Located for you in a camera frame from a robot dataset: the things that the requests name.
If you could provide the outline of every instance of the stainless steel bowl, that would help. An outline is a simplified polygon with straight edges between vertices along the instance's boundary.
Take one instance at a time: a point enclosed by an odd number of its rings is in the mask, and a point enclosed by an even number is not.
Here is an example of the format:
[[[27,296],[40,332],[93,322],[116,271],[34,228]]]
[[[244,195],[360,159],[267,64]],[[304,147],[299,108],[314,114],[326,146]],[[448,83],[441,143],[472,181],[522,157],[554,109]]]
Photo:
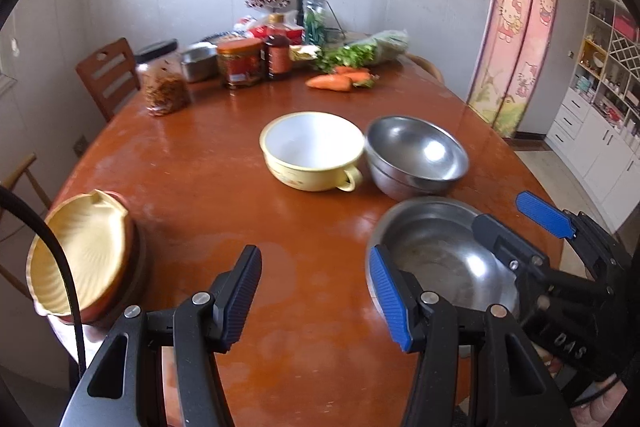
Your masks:
[[[201,82],[218,74],[218,47],[198,42],[182,52],[182,73],[187,82]]]
[[[385,116],[367,130],[367,159],[373,181],[401,201],[440,194],[466,174],[462,145],[433,123],[408,116]]]
[[[378,311],[382,313],[369,274],[369,253],[384,245],[396,266],[413,273],[425,291],[478,311],[500,303],[517,316],[515,274],[473,237],[471,223],[479,214],[461,201],[433,196],[392,207],[367,244],[367,285]]]

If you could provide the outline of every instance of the blue gripper pad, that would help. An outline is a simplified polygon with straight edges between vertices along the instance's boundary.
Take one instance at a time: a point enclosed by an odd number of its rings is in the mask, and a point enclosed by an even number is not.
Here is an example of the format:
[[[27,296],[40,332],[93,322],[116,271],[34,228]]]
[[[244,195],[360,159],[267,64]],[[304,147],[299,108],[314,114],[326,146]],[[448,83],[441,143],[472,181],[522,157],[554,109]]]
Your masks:
[[[257,247],[247,245],[213,304],[214,319],[222,323],[220,341],[227,350],[240,340],[261,274],[262,254]]]
[[[528,190],[517,195],[516,207],[529,219],[560,239],[570,239],[575,235],[575,229],[566,214]]]
[[[398,273],[398,268],[393,265],[388,255],[383,253],[383,247],[373,247],[369,255],[369,273],[373,288],[385,315],[391,338],[407,352],[412,344],[408,311],[393,280],[393,271]]]

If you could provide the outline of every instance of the dark brown bottle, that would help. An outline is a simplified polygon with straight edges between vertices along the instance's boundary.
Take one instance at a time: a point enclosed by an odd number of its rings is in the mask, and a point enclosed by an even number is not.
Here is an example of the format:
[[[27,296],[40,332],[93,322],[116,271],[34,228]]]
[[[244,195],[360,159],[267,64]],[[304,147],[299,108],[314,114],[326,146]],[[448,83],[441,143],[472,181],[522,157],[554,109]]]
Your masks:
[[[282,80],[291,75],[293,68],[291,57],[289,56],[291,42],[287,38],[284,15],[282,13],[270,14],[266,31],[264,59],[267,65],[267,78],[269,80]]]

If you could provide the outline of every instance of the hello kitty door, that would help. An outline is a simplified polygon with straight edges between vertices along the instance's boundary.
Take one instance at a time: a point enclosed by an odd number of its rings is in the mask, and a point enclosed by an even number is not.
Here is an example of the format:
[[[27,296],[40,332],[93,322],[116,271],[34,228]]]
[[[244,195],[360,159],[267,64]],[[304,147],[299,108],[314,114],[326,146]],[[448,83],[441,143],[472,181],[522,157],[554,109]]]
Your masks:
[[[468,104],[504,137],[524,115],[544,62],[556,0],[494,0]]]

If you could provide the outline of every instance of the table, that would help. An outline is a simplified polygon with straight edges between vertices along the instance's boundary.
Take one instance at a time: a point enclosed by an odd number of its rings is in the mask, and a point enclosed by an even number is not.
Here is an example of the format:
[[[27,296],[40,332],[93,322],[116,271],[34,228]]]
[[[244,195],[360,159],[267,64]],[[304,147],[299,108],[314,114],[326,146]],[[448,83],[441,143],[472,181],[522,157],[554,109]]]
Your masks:
[[[448,194],[493,214],[545,251],[558,267],[561,241],[520,215],[514,199],[538,181],[471,109],[406,59],[376,68],[370,90],[308,89],[290,80],[228,91],[217,82],[191,87],[193,104],[153,118],[137,94],[102,131],[58,195],[92,188],[124,195],[146,236],[153,266],[142,307],[171,308],[230,269],[242,247],[258,245],[262,279],[241,340],[216,357],[238,427],[389,427],[399,425],[416,355],[390,339],[370,300],[367,238],[395,204],[373,184],[352,193],[301,192],[267,170],[258,136],[290,112],[332,112],[362,130],[379,116],[430,120],[465,147],[470,170]],[[74,355],[72,336],[54,328]],[[85,327],[88,359],[103,331]],[[181,425],[175,368],[165,353],[168,419]],[[458,397],[468,394],[469,365]]]

